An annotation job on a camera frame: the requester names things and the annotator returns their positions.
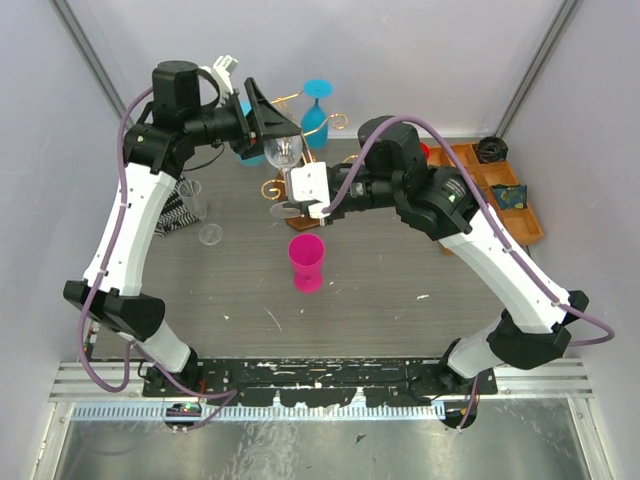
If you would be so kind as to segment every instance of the white paint speck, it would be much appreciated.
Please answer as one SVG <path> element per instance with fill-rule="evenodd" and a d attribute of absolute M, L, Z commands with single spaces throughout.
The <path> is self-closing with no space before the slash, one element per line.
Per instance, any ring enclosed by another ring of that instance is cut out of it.
<path fill-rule="evenodd" d="M 278 325 L 278 330 L 280 330 L 280 333 L 282 333 L 282 327 L 280 326 L 278 320 L 276 320 L 276 317 L 273 316 L 273 313 L 271 313 L 267 307 L 264 307 L 264 311 L 267 312 L 271 318 L 273 318 L 273 321 L 276 322 L 276 325 Z"/>

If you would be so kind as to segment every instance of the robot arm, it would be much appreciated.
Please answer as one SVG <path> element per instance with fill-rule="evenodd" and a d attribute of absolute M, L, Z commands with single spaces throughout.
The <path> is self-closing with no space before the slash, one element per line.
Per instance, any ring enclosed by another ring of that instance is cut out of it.
<path fill-rule="evenodd" d="M 199 380 L 196 353 L 169 327 L 164 302 L 141 293 L 144 262 L 158 217 L 196 146 L 226 141 L 248 158 L 262 153 L 267 140 L 300 134 L 300 128 L 271 106 L 251 78 L 245 88 L 252 112 L 247 117 L 242 114 L 238 92 L 230 80 L 236 64 L 232 57 L 222 56 L 212 68 L 173 61 L 163 62 L 153 71 L 154 100 L 143 114 L 152 113 L 153 122 L 144 123 L 143 118 L 125 136 L 127 211 L 108 271 L 90 306 L 92 319 L 127 340 L 135 340 L 189 388 Z M 218 93 L 211 104 L 200 103 L 199 76 Z M 65 285 L 64 297 L 78 308 L 101 273 L 120 202 L 118 190 L 105 233 L 83 280 Z"/>
<path fill-rule="evenodd" d="M 358 133 L 361 146 L 388 117 L 371 120 Z M 335 198 L 351 165 L 326 168 L 326 184 L 319 165 L 305 165 L 292 172 L 292 202 L 309 216 L 327 216 L 322 208 Z M 322 208 L 307 205 L 308 192 L 328 191 Z M 495 322 L 474 336 L 458 339 L 441 360 L 440 380 L 455 391 L 480 372 L 508 363 L 531 369 L 559 358 L 571 335 L 565 328 L 576 319 L 538 288 L 494 234 L 478 208 L 460 172 L 449 167 L 427 166 L 417 131 L 407 124 L 389 128 L 365 158 L 349 193 L 326 223 L 345 213 L 395 207 L 404 223 L 439 241 L 464 260 L 502 301 L 505 310 Z M 557 285 L 530 259 L 504 229 L 496 212 L 490 214 L 527 265 L 555 294 L 560 303 L 584 311 L 588 298 Z"/>

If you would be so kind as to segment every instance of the pink cup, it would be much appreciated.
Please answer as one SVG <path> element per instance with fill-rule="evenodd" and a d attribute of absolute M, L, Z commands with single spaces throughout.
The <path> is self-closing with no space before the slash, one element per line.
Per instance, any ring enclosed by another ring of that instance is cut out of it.
<path fill-rule="evenodd" d="M 314 293 L 322 286 L 324 242 L 311 233 L 298 235 L 289 243 L 289 260 L 295 275 L 293 284 L 302 293 Z"/>

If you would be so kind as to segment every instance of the black tape roll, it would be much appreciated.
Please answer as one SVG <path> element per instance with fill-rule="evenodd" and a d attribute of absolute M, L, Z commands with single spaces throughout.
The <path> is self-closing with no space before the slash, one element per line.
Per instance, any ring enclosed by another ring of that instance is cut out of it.
<path fill-rule="evenodd" d="M 485 137 L 476 145 L 476 155 L 480 163 L 504 162 L 509 147 L 498 137 Z"/>

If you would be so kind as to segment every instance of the wine glass stem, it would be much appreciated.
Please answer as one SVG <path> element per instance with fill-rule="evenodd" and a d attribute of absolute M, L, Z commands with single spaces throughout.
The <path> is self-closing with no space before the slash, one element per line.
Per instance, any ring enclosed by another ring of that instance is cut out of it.
<path fill-rule="evenodd" d="M 293 201 L 293 186 L 291 185 L 291 169 L 289 167 L 284 167 L 282 169 L 282 177 L 284 178 L 287 199 L 289 201 Z"/>

